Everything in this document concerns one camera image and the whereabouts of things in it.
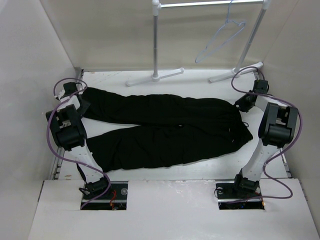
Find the black trousers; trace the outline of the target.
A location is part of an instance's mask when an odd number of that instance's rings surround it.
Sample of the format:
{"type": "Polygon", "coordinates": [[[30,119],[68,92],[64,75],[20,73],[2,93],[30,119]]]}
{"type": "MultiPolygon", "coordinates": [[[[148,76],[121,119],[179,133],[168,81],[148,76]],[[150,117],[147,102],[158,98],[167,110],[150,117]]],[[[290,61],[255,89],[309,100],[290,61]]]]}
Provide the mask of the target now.
{"type": "Polygon", "coordinates": [[[218,98],[172,94],[122,96],[89,87],[84,117],[124,124],[87,139],[103,171],[189,164],[238,151],[253,139],[239,110],[218,98]]]}

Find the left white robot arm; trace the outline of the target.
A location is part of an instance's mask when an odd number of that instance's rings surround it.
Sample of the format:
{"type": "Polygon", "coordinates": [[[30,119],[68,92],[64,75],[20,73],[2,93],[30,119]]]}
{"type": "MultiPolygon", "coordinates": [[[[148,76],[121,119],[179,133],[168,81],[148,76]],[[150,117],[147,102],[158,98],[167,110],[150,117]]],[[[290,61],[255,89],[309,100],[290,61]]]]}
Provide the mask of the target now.
{"type": "Polygon", "coordinates": [[[77,171],[84,181],[84,187],[79,188],[84,196],[105,200],[112,195],[111,181],[88,148],[88,135],[82,122],[90,104],[82,99],[81,94],[88,85],[76,78],[70,80],[63,84],[59,93],[53,92],[59,104],[45,114],[47,143],[51,148],[49,135],[52,135],[54,143],[71,155],[72,159],[62,160],[76,164],[77,171]]]}

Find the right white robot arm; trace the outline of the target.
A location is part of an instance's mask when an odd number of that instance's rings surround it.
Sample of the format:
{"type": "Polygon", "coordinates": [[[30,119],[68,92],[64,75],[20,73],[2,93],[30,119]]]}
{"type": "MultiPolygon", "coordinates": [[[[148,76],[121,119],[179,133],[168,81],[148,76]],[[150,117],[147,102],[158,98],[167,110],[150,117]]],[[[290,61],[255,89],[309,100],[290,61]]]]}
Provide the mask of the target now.
{"type": "Polygon", "coordinates": [[[283,147],[295,142],[297,121],[301,114],[291,103],[268,94],[267,80],[255,80],[252,90],[235,102],[241,112],[257,107],[263,111],[258,128],[258,144],[248,163],[235,176],[232,192],[238,198],[253,195],[260,187],[261,176],[266,175],[267,164],[276,158],[283,147]]]}

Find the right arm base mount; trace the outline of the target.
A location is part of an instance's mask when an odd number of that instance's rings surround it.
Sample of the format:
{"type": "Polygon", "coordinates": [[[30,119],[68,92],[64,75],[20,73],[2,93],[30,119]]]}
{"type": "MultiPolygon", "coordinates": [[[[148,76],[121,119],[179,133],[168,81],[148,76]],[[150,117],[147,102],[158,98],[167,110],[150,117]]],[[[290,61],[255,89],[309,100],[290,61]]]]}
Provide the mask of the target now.
{"type": "Polygon", "coordinates": [[[219,210],[264,210],[263,200],[253,199],[260,197],[261,191],[245,192],[235,190],[234,182],[218,181],[215,184],[214,196],[218,201],[219,210]]]}

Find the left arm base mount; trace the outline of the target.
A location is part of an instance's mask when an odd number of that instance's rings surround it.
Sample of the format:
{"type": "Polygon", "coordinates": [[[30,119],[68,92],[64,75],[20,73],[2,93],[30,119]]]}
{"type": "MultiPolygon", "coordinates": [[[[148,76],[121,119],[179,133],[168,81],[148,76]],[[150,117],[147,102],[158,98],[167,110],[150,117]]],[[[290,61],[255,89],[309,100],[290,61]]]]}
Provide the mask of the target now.
{"type": "Polygon", "coordinates": [[[108,192],[97,199],[95,195],[84,194],[80,203],[83,211],[124,211],[127,209],[128,181],[112,181],[108,192]]]}

